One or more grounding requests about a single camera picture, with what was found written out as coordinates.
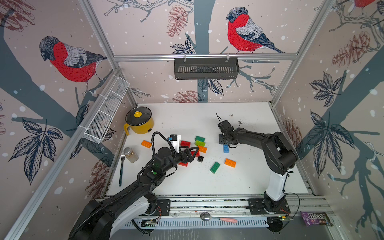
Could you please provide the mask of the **blue lego brick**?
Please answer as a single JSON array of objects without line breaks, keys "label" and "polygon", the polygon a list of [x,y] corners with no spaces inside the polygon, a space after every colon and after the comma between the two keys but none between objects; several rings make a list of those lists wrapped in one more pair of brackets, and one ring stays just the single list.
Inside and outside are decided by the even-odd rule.
[{"label": "blue lego brick", "polygon": [[229,150],[230,148],[229,148],[229,146],[228,145],[223,145],[223,152],[225,153],[225,154],[228,154],[229,153]]}]

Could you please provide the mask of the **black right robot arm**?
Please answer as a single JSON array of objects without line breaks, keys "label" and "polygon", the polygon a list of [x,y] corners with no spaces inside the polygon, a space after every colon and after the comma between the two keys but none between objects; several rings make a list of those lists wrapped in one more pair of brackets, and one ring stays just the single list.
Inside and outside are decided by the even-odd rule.
[{"label": "black right robot arm", "polygon": [[235,129],[227,120],[220,122],[218,127],[221,131],[219,144],[228,145],[229,148],[236,148],[238,144],[243,144],[263,151],[271,173],[261,209],[269,214],[277,212],[286,199],[284,190],[288,174],[299,158],[293,146],[281,132],[264,134],[244,128]]}]

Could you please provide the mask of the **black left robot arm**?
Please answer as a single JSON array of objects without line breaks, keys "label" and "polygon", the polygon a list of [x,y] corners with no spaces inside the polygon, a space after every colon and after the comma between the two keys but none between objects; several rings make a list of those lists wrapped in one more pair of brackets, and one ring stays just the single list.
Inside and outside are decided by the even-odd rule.
[{"label": "black left robot arm", "polygon": [[153,190],[168,177],[167,171],[179,163],[193,162],[199,152],[199,147],[174,147],[169,139],[164,140],[167,146],[152,150],[151,159],[132,184],[112,197],[86,205],[69,234],[70,240],[108,240],[134,218],[156,211],[158,198]]}]

